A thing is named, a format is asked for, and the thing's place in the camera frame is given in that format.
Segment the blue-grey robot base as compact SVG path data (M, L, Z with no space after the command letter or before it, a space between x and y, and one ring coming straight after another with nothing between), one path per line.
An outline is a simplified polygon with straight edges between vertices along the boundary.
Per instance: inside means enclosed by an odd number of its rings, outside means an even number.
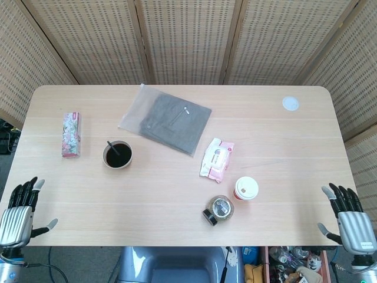
M231 267L223 246L125 246L117 283L244 283L241 247Z

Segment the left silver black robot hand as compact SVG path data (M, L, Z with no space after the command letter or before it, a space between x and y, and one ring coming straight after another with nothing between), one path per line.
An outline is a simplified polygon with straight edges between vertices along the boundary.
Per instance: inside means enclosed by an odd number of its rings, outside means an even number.
M47 233L57 225L58 219L55 218L41 228L33 228L38 195L44 183L44 179L34 177L12 191L0 220L0 248L21 249L31 238Z

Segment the clear bag with grey garment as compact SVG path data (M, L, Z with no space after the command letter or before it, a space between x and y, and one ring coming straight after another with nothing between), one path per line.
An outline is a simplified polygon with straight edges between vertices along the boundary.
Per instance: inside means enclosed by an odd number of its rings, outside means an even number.
M211 109L145 84L118 127L194 156Z

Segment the round glass jar black lid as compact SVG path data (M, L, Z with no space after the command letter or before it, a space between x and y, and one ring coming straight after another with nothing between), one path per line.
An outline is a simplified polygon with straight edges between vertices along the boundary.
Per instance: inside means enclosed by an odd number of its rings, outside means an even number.
M205 219L212 226L229 220L234 213L234 206L230 199L224 195L217 195L209 200L206 208L202 211Z

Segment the woven bamboo folding screen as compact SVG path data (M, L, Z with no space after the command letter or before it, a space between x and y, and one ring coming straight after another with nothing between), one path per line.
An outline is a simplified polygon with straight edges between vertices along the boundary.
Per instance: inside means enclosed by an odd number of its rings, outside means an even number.
M377 136L377 0L0 0L0 125L48 84L321 85Z

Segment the red paper cup white lid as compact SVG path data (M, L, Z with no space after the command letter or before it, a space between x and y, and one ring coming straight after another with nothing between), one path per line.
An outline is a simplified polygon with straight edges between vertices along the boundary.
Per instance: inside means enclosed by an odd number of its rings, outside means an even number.
M252 200L258 193L259 185L252 177L243 176L234 185L233 194L238 200Z

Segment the yellow cloth bag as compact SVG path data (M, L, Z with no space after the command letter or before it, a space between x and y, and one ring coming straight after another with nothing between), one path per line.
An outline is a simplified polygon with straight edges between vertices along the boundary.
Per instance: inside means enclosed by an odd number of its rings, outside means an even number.
M263 265L244 265L245 283L264 283Z

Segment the cup of black coffee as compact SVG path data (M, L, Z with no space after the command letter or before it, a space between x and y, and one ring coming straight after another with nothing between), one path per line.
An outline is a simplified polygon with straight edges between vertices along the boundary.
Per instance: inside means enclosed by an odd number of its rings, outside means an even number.
M127 167L133 158L133 150L131 146L127 142L121 140L111 141L111 143L118 150L120 156L117 156L107 144L102 154L104 164L112 169L122 169Z

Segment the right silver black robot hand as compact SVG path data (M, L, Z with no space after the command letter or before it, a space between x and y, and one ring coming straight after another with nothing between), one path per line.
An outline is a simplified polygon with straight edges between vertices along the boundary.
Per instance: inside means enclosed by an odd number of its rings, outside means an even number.
M364 212L361 201L354 190L329 183L321 187L335 215L339 234L330 232L318 223L320 232L352 255L372 255L377 252L377 239L372 221Z

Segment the pink floral tissue box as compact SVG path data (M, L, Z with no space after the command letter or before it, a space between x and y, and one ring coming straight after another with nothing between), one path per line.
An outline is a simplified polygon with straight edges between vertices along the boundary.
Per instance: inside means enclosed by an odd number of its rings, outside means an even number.
M81 154L81 115L79 112L65 113L62 126L61 156L78 157Z

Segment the blue box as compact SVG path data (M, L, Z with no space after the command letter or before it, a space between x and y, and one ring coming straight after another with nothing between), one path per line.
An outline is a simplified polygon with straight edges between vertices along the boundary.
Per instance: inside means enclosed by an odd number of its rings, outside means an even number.
M242 258L244 264L258 265L259 262L259 246L243 246Z

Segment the pink white wet wipes pack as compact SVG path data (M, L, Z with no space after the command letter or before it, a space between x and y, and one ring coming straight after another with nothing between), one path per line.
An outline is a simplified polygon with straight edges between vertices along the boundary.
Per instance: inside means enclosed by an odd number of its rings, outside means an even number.
M204 153L199 176L221 183L229 166L233 148L234 143L214 138Z

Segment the red crate of clutter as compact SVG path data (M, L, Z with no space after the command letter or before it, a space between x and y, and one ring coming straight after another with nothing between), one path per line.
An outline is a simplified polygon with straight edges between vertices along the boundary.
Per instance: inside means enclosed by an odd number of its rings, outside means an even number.
M304 267L321 275L322 283L331 283L327 254L319 247L294 246L287 249L283 246L262 246L260 253L264 283L284 283L290 274L297 269L303 271Z

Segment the black equipment pile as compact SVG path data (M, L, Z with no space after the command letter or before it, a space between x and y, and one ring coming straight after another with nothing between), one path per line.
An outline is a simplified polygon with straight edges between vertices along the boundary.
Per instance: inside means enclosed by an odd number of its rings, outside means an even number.
M16 151L21 131L3 119L0 119L0 155Z

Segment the white perforated bracket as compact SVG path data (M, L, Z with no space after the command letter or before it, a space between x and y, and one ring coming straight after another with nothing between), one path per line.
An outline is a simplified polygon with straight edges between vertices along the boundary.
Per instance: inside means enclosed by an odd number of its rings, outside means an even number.
M227 256L227 262L231 267L235 267L239 262L237 252L235 248L232 246L228 246L226 247L226 249L227 249L227 252L229 253Z

